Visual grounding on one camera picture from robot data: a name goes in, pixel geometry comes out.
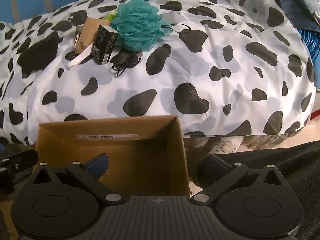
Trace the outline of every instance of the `black cloth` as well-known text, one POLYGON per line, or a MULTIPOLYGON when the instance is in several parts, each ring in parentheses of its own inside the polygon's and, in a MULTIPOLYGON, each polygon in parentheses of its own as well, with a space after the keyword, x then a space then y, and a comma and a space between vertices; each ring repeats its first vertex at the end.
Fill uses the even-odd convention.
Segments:
MULTIPOLYGON (((320 141, 291 148, 217 156, 230 164, 243 163, 249 169, 263 169, 268 164, 276 165, 304 209, 304 219, 296 238, 298 240, 320 239, 320 141)), ((198 185, 202 188, 215 182, 205 169, 205 161, 199 164, 196 177, 198 185)))

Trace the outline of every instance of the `cow print fabric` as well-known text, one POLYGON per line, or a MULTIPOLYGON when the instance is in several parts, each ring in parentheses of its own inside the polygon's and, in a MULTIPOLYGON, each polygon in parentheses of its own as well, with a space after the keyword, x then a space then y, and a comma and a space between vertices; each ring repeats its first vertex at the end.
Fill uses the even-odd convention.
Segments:
POLYGON ((53 121, 175 114, 185 136, 204 137, 285 133, 308 119, 312 62, 274 0, 145 0, 181 13, 191 31, 161 38, 118 78, 92 57, 67 70, 75 25, 129 1, 0 23, 1 142, 34 144, 39 123, 53 121))

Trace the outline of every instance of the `blue wire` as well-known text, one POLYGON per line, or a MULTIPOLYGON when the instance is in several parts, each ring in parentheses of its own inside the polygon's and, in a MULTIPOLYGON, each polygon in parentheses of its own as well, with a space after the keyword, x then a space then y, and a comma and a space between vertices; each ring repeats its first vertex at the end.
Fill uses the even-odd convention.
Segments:
POLYGON ((318 57, 320 53, 320 33, 309 30, 298 30, 310 52, 311 60, 318 57))

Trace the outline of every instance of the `brown cardboard piece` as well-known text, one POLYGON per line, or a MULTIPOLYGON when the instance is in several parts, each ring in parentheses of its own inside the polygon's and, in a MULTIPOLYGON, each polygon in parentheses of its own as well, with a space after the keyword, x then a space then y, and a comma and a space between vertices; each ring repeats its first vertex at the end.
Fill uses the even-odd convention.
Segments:
POLYGON ((92 43, 97 35, 99 25, 110 25, 109 20, 93 19, 87 17, 76 45, 75 53, 80 54, 92 43))
POLYGON ((109 168, 100 181, 130 195, 185 195, 187 162, 176 116, 141 116, 45 123, 36 143, 39 163, 64 167, 107 154, 109 168), (101 138, 125 135, 122 138, 101 138))

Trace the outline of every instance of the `black product box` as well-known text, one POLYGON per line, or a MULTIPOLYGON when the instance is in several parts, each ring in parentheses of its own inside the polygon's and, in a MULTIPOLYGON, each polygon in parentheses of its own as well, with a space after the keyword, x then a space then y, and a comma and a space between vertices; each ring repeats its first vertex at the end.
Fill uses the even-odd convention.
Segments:
POLYGON ((108 25, 100 25, 93 42, 91 54, 99 64, 109 62, 113 46, 118 37, 118 31, 108 25))

